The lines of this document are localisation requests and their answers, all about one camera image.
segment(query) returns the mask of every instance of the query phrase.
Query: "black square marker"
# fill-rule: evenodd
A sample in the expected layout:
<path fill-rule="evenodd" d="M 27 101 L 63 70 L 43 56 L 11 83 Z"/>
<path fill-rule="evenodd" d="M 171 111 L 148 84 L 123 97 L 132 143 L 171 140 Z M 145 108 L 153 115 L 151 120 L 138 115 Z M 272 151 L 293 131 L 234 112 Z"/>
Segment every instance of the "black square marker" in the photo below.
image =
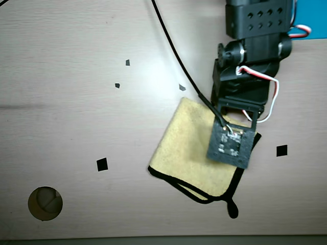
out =
<path fill-rule="evenodd" d="M 277 156 L 287 156 L 287 145 L 277 146 Z"/>
<path fill-rule="evenodd" d="M 108 170 L 107 158 L 103 158 L 97 161 L 98 171 Z"/>
<path fill-rule="evenodd" d="M 186 88 L 185 88 L 184 86 L 180 85 L 180 84 L 179 84 L 179 89 L 180 89 L 181 91 L 185 91 L 185 90 L 186 90 Z"/>

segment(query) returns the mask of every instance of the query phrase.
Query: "circuit board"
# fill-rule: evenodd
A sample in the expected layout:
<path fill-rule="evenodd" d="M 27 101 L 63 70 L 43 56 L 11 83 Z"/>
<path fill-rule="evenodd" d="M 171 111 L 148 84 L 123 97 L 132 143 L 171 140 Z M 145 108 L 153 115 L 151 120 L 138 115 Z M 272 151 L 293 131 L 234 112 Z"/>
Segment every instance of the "circuit board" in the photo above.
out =
<path fill-rule="evenodd" d="M 249 164 L 255 131 L 236 125 L 231 125 L 231 128 L 232 132 L 215 120 L 207 158 L 245 169 Z"/>
<path fill-rule="evenodd" d="M 226 133 L 221 135 L 218 151 L 237 157 L 240 152 L 242 135 L 243 131 L 234 130 L 234 134 L 226 131 Z"/>

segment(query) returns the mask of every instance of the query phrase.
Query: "black cable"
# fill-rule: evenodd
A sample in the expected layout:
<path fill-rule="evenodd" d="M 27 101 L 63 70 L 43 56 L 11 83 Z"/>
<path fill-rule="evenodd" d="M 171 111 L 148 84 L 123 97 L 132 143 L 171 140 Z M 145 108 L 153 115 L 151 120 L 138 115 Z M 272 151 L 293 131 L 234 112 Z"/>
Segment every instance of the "black cable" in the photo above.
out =
<path fill-rule="evenodd" d="M 8 2 L 9 0 L 3 0 L 1 3 L 0 3 L 0 7 L 5 4 L 6 2 Z"/>
<path fill-rule="evenodd" d="M 190 83 L 192 84 L 192 86 L 194 87 L 195 91 L 197 92 L 198 96 L 200 97 L 200 99 L 205 103 L 206 106 L 208 106 L 208 108 L 214 113 L 214 115 L 219 119 L 221 125 L 224 127 L 226 126 L 228 123 L 227 121 L 222 117 L 222 115 L 218 112 L 218 110 L 209 102 L 209 100 L 201 93 L 201 91 L 199 90 L 198 86 L 196 86 L 195 82 L 193 81 L 192 77 L 190 76 L 190 74 L 188 73 L 188 71 L 186 70 L 182 60 L 180 59 L 176 49 L 175 49 L 175 46 L 173 44 L 173 41 L 172 39 L 170 38 L 169 36 L 169 33 L 166 29 L 166 26 L 164 24 L 164 21 L 162 20 L 162 17 L 160 15 L 160 12 L 158 10 L 158 7 L 157 7 L 157 4 L 155 2 L 155 0 L 151 0 L 152 1 L 152 4 L 153 4 L 153 7 L 154 7 L 154 10 L 155 12 L 157 13 L 157 16 L 158 16 L 158 19 L 160 21 L 160 24 L 162 26 L 162 29 L 163 31 L 165 32 L 165 35 L 168 39 L 168 42 L 170 44 L 170 47 L 172 48 L 175 56 L 176 56 L 176 59 L 178 60 L 178 63 L 180 64 L 180 66 L 182 67 L 185 75 L 187 76 L 187 78 L 189 79 Z"/>

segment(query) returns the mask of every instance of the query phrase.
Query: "black circuit board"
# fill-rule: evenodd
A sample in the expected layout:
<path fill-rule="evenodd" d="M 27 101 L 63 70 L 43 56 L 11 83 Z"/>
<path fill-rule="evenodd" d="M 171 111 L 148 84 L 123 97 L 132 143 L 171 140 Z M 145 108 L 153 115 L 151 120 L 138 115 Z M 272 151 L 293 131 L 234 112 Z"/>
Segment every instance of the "black circuit board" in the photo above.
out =
<path fill-rule="evenodd" d="M 243 131 L 224 131 L 221 135 L 218 151 L 230 156 L 239 156 Z"/>

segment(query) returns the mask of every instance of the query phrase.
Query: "blue object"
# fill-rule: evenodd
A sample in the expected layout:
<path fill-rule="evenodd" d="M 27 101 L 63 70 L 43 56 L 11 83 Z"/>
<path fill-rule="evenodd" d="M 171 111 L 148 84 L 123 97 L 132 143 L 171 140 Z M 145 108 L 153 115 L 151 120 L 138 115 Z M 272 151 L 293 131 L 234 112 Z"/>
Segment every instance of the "blue object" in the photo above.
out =
<path fill-rule="evenodd" d="M 327 38 L 327 0 L 298 0 L 295 25 L 302 24 L 311 27 L 312 33 L 307 38 Z M 303 33 L 294 28 L 290 33 Z"/>

